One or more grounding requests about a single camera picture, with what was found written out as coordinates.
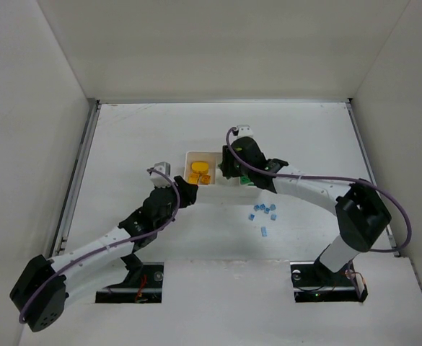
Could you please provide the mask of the yellow striped lego brick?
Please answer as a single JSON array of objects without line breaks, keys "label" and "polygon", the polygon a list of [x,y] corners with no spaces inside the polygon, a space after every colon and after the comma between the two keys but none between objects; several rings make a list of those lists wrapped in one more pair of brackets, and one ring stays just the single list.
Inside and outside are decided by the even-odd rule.
[{"label": "yellow striped lego brick", "polygon": [[201,175],[199,173],[192,172],[188,175],[188,184],[198,185]]}]

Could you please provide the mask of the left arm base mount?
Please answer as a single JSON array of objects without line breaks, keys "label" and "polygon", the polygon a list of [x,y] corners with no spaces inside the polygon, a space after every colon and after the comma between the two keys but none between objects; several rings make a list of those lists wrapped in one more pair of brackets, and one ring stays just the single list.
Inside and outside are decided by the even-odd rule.
[{"label": "left arm base mount", "polygon": [[150,304],[162,302],[164,263],[147,262],[136,273],[128,273],[124,281],[96,292],[95,303]]}]

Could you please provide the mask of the green lego plate piece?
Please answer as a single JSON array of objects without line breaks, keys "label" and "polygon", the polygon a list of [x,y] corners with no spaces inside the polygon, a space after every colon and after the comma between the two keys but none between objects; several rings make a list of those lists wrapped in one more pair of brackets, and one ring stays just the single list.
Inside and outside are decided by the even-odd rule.
[{"label": "green lego plate piece", "polygon": [[249,178],[247,178],[247,177],[241,177],[240,178],[240,183],[242,185],[247,185],[247,184],[250,184],[251,183],[251,180]]}]

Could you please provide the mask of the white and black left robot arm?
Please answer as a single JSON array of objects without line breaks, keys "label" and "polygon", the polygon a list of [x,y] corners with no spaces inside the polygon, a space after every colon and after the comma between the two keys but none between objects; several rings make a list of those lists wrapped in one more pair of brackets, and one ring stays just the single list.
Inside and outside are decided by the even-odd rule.
[{"label": "white and black left robot arm", "polygon": [[46,258],[39,254],[26,264],[9,297],[20,324],[32,332],[49,327],[62,315],[76,290],[87,287],[86,275],[116,260],[127,271],[140,265],[135,253],[152,243],[175,221],[177,212],[196,202],[198,186],[176,176],[156,187],[129,217],[111,231],[73,252]]}]

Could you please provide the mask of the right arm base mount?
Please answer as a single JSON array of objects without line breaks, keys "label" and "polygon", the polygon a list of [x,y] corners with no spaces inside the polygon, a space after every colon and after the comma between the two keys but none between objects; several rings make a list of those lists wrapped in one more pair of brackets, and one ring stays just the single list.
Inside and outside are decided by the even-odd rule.
[{"label": "right arm base mount", "polygon": [[314,262],[291,262],[291,282],[296,303],[363,303],[369,295],[366,281],[352,262],[337,273],[317,271]]}]

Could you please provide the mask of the yellow oval butterfly lego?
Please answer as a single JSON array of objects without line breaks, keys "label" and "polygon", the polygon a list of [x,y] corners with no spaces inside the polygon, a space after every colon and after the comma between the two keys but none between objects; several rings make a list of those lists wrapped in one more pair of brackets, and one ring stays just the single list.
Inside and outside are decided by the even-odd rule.
[{"label": "yellow oval butterfly lego", "polygon": [[209,163],[205,161],[194,161],[190,165],[191,171],[199,174],[208,174]]}]

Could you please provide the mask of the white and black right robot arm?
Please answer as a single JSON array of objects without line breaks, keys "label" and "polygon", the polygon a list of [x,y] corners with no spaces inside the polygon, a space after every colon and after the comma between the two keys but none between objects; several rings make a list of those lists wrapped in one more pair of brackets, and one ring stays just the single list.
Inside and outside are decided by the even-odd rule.
[{"label": "white and black right robot arm", "polygon": [[315,260],[315,270],[323,276],[341,271],[358,254],[369,252],[392,220],[368,181],[307,179],[288,162],[267,159],[249,136],[223,145],[220,170],[227,179],[246,177],[261,190],[299,198],[337,218],[339,235]]}]

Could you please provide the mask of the yellow face lego cube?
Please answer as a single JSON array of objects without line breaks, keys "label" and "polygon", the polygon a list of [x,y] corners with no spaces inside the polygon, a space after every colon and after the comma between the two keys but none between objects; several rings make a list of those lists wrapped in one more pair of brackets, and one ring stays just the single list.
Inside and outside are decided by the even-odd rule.
[{"label": "yellow face lego cube", "polygon": [[211,175],[202,174],[201,177],[200,177],[200,183],[202,185],[209,185],[209,184],[211,184]]}]

